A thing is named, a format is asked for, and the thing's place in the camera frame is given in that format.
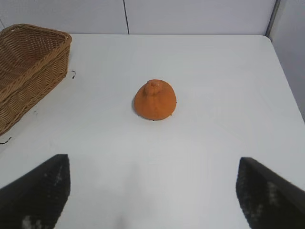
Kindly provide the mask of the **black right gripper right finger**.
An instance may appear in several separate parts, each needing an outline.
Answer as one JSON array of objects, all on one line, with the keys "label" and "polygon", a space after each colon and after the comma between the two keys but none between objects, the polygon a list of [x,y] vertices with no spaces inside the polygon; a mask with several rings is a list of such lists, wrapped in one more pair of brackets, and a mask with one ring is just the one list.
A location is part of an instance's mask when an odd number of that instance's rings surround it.
[{"label": "black right gripper right finger", "polygon": [[252,229],[305,227],[305,192],[251,157],[240,159],[236,195]]}]

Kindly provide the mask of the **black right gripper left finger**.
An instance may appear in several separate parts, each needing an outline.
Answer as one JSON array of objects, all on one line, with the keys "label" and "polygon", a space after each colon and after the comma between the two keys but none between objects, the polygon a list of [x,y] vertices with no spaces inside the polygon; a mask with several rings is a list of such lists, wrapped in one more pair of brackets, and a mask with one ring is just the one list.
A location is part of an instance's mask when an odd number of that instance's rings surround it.
[{"label": "black right gripper left finger", "polygon": [[53,229],[71,191],[67,154],[57,154],[0,189],[2,229]]}]

